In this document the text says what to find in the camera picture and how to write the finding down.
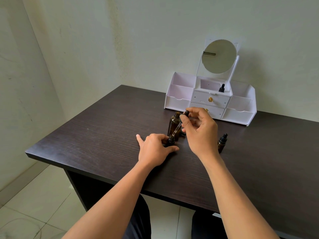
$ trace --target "hand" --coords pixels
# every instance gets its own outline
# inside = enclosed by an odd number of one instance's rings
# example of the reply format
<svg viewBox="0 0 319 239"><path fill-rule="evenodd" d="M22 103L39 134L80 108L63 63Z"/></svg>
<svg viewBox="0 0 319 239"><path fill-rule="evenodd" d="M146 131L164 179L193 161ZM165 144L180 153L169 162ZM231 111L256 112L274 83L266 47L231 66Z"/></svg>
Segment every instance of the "hand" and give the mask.
<svg viewBox="0 0 319 239"><path fill-rule="evenodd" d="M181 115L182 131L186 132L190 149L204 162L208 156L219 158L217 124L204 108L186 108L190 112L189 118Z"/></svg>
<svg viewBox="0 0 319 239"><path fill-rule="evenodd" d="M168 136L165 136L164 134L153 133L147 136L145 141L141 139L140 135L136 135L136 139L140 145L138 161L151 166L151 169L161 165L169 153L179 150L177 146L169 146L165 148L162 145L162 141L168 139Z"/></svg>

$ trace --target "dark pants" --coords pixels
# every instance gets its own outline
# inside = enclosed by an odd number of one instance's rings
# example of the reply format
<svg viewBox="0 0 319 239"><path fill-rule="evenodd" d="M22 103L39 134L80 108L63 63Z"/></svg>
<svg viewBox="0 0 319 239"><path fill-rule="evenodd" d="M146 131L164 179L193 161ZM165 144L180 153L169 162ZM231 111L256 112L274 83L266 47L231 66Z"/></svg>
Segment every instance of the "dark pants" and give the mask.
<svg viewBox="0 0 319 239"><path fill-rule="evenodd" d="M196 211L192 221L192 239L227 239L221 218ZM140 195L123 239L151 239L150 211Z"/></svg>

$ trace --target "forearm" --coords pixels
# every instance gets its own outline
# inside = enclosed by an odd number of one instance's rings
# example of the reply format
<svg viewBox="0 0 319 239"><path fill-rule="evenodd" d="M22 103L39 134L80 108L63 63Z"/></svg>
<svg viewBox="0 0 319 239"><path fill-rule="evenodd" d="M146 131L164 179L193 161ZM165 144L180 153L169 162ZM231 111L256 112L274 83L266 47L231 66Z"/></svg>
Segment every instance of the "forearm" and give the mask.
<svg viewBox="0 0 319 239"><path fill-rule="evenodd" d="M222 159L211 156L204 164L229 239L279 237L239 187Z"/></svg>
<svg viewBox="0 0 319 239"><path fill-rule="evenodd" d="M151 169L138 162L66 233L63 239L122 238Z"/></svg>

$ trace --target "person's left arm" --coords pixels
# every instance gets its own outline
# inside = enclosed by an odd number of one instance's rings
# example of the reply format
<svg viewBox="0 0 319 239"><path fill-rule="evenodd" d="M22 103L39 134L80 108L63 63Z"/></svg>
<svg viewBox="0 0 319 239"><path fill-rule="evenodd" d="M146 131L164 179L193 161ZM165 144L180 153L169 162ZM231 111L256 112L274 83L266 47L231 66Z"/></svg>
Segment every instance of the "person's left arm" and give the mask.
<svg viewBox="0 0 319 239"><path fill-rule="evenodd" d="M75 225L63 239L122 238L129 224L136 201L150 171L162 164L177 146L164 148L164 134L151 134L140 145L138 162L109 192L107 192Z"/></svg>

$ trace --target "person's left hand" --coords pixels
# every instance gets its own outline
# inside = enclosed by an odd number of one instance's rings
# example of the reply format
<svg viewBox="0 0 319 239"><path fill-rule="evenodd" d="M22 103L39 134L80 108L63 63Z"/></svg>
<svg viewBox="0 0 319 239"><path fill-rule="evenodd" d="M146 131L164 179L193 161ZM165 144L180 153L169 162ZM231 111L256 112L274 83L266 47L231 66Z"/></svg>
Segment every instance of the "person's left hand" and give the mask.
<svg viewBox="0 0 319 239"><path fill-rule="evenodd" d="M140 145L138 161L151 166L152 169L161 165L169 153L179 150L177 146L169 146L165 148L162 145L162 141L168 139L168 136L164 134L153 133L147 136L145 141L141 139L140 135L136 135L136 138Z"/></svg>

